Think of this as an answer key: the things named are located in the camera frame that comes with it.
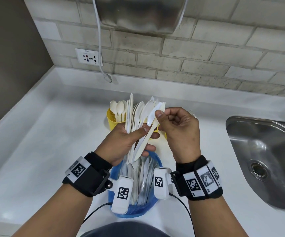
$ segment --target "wall socket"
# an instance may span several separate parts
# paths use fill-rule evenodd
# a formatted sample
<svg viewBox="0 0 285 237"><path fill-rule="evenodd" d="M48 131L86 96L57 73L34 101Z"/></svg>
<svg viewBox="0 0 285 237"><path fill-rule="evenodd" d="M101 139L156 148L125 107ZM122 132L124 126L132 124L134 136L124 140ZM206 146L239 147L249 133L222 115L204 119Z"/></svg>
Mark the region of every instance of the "wall socket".
<svg viewBox="0 0 285 237"><path fill-rule="evenodd" d="M77 53L78 62L86 65L99 66L99 52L92 50L85 50L75 48L75 52Z"/></svg>

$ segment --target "dark gray clothing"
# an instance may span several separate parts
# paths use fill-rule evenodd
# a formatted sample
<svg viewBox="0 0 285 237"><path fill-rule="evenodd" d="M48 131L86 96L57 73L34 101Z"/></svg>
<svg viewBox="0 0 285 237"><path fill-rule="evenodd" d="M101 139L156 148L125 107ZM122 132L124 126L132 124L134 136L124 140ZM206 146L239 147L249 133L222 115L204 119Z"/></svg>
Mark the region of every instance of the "dark gray clothing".
<svg viewBox="0 0 285 237"><path fill-rule="evenodd" d="M81 237L169 237L147 224L125 221L111 223L84 233Z"/></svg>

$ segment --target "white power cord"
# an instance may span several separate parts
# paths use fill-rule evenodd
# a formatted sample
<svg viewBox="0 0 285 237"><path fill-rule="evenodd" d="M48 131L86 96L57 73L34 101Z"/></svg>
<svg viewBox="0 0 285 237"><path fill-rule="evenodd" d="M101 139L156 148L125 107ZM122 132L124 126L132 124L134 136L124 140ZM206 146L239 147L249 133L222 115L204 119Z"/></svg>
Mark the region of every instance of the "white power cord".
<svg viewBox="0 0 285 237"><path fill-rule="evenodd" d="M99 33L99 67L100 67L100 71L104 75L104 79L107 82L113 83L112 77L109 74L106 74L103 71L103 69L102 69L102 59L101 59L101 24L100 24L100 18L99 18L98 10L96 9L95 0L92 0L92 1L93 1L94 11L95 11L96 23L98 25L98 33Z"/></svg>

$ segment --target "white countertop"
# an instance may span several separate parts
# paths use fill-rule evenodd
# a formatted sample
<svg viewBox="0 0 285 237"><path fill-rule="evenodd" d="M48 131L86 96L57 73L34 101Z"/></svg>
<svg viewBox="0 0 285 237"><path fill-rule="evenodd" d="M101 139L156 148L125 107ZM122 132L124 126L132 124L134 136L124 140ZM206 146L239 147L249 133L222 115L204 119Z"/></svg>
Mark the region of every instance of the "white countertop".
<svg viewBox="0 0 285 237"><path fill-rule="evenodd" d="M268 206L250 188L225 127L227 118L234 115L285 120L285 98L124 76L117 76L119 83L112 86L101 79L95 72L52 69L2 119L0 222L22 224L32 216L60 187L71 163L94 150L109 133L109 102L128 99L133 92L135 102L154 95L167 106L192 109L200 121L202 154L214 162L224 197L248 235L285 236L285 213ZM163 166L174 170L164 136L151 143ZM106 202L107 192L94 197L89 213ZM127 220L132 219L118 219L103 207L81 231ZM174 198L158 201L135 220L170 236L193 236L188 214Z"/></svg>

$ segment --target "black cable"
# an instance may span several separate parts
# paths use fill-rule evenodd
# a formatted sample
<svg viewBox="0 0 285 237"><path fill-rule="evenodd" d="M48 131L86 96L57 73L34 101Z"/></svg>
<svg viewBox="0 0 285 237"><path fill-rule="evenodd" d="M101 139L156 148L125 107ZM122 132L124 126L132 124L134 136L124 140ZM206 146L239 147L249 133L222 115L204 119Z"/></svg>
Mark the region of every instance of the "black cable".
<svg viewBox="0 0 285 237"><path fill-rule="evenodd" d="M97 207L97 208L95 209L95 211L93 211L91 214L89 214L89 216L86 217L82 223L84 223L84 222L85 222L91 215L93 215L99 208L101 208L101 207L103 207L103 206L105 206L105 205L112 205L112 204L113 204L112 202L109 202L109 203L105 203L105 204L101 205L100 207Z"/></svg>
<svg viewBox="0 0 285 237"><path fill-rule="evenodd" d="M179 200L179 201L183 204L184 208L186 209L186 211L188 212L188 214L189 214L189 216L190 216L190 219L191 219L191 222L192 222L192 227L193 227L193 232L194 232L194 237L196 237L196 235L195 235L195 230L194 230L194 225L193 225L193 221L192 221L192 217L191 217L191 213L190 213L189 210L187 209L186 205L182 202L182 200L180 200L180 199L179 199L178 197L176 197L175 195L173 195L173 194L171 194L171 193L169 193L169 195L173 196L174 198L176 198L177 200Z"/></svg>

